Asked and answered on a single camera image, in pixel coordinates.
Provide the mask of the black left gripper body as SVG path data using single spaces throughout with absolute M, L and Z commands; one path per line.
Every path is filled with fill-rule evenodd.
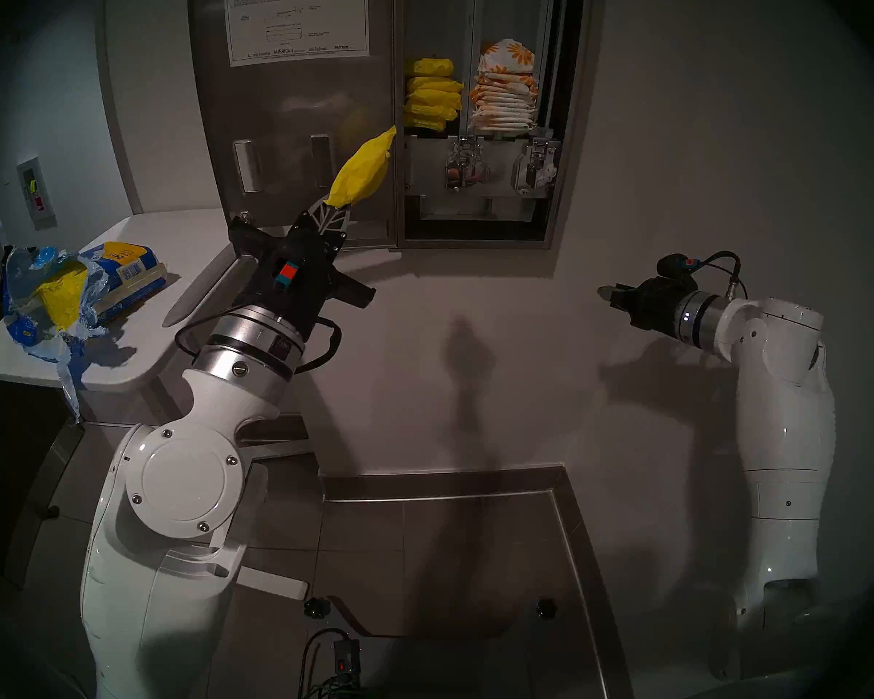
M 232 303 L 233 308 L 262 308 L 309 336 L 327 300 L 367 308 L 375 289 L 340 272 L 334 262 L 347 235 L 319 234 L 307 212 L 300 213 L 282 237 L 248 225 L 240 217 L 228 223 L 237 257 L 256 267 Z

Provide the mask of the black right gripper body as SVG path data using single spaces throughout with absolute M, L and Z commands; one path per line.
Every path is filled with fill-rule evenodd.
M 680 304 L 692 294 L 692 277 L 657 276 L 627 291 L 630 325 L 642 331 L 678 336 Z

